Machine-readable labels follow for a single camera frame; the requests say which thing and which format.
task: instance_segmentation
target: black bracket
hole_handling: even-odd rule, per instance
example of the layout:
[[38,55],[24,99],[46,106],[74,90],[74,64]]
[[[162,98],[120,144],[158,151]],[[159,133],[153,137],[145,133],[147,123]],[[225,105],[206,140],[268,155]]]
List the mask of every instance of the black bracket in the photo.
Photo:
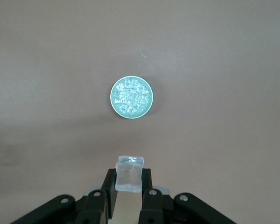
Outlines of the black bracket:
[[[151,169],[142,170],[142,209],[139,224],[235,224],[226,216],[190,193],[172,199],[152,185]],[[12,224],[108,224],[117,191],[116,170],[109,169],[101,189],[80,200],[60,195]]]

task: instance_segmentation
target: screw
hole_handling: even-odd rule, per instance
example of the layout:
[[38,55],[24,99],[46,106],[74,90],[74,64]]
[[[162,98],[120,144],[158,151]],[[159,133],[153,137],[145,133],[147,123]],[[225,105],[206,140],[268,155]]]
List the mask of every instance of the screw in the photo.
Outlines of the screw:
[[67,197],[61,199],[60,203],[67,203],[69,201],[69,199]]
[[180,195],[180,196],[179,196],[179,199],[180,199],[181,201],[183,201],[183,202],[188,201],[188,197],[185,196],[185,195]]
[[154,189],[152,189],[152,190],[149,191],[149,194],[150,194],[150,195],[156,195],[156,194],[157,194],[157,191],[154,190]]
[[95,193],[93,194],[93,196],[95,196],[95,197],[100,196],[100,195],[101,195],[100,192],[95,192]]

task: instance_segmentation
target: mint green plate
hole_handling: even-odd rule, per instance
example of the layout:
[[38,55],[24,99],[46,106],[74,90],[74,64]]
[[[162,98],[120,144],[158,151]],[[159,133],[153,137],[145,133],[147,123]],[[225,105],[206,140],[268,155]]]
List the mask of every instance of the mint green plate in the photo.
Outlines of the mint green plate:
[[[130,114],[128,112],[123,113],[119,109],[121,104],[116,104],[115,103],[116,97],[114,95],[118,91],[116,89],[116,86],[120,83],[124,84],[125,81],[129,81],[129,80],[132,81],[133,79],[137,80],[148,91],[148,102],[143,105],[143,107],[142,107],[143,110],[142,111],[138,110],[138,111],[134,112],[133,114]],[[115,110],[115,112],[118,113],[120,116],[122,116],[124,118],[128,118],[128,119],[139,118],[139,117],[142,117],[144,114],[146,114],[149,111],[149,109],[151,108],[151,105],[153,104],[153,99],[154,99],[153,91],[152,91],[150,85],[143,78],[140,78],[140,77],[137,77],[137,76],[126,76],[126,77],[121,78],[120,80],[118,80],[114,84],[114,86],[111,89],[111,94],[110,94],[111,105],[112,105],[113,109]]]

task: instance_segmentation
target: table surface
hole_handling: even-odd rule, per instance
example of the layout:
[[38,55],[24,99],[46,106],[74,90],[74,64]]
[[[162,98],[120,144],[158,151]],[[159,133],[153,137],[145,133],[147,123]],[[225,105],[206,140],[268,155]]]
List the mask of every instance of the table surface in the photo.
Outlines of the table surface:
[[[151,85],[142,118],[111,107]],[[242,224],[280,223],[280,0],[0,0],[0,224],[101,186],[118,156]],[[136,224],[119,192],[111,224]]]

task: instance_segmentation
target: ice cube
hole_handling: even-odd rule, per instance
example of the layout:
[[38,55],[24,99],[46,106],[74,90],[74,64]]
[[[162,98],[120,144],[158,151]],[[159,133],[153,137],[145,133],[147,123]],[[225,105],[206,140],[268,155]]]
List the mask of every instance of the ice cube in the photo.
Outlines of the ice cube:
[[124,89],[124,86],[122,83],[119,83],[117,86],[116,86],[116,89],[118,89],[119,91],[122,91]]
[[120,156],[116,163],[117,191],[141,192],[142,190],[142,169],[144,158],[141,156]]
[[120,112],[126,113],[126,110],[127,110],[127,105],[122,104],[122,105],[119,106],[119,111]]
[[122,100],[120,98],[116,98],[116,99],[114,99],[114,103],[115,104],[121,104]]
[[130,89],[130,94],[135,94],[136,90],[135,89]]
[[129,114],[133,115],[135,112],[137,112],[137,110],[135,109],[134,106],[129,106],[129,107],[127,108],[127,112],[128,112]]
[[113,96],[114,96],[115,98],[118,98],[118,97],[119,97],[119,91],[115,91]]

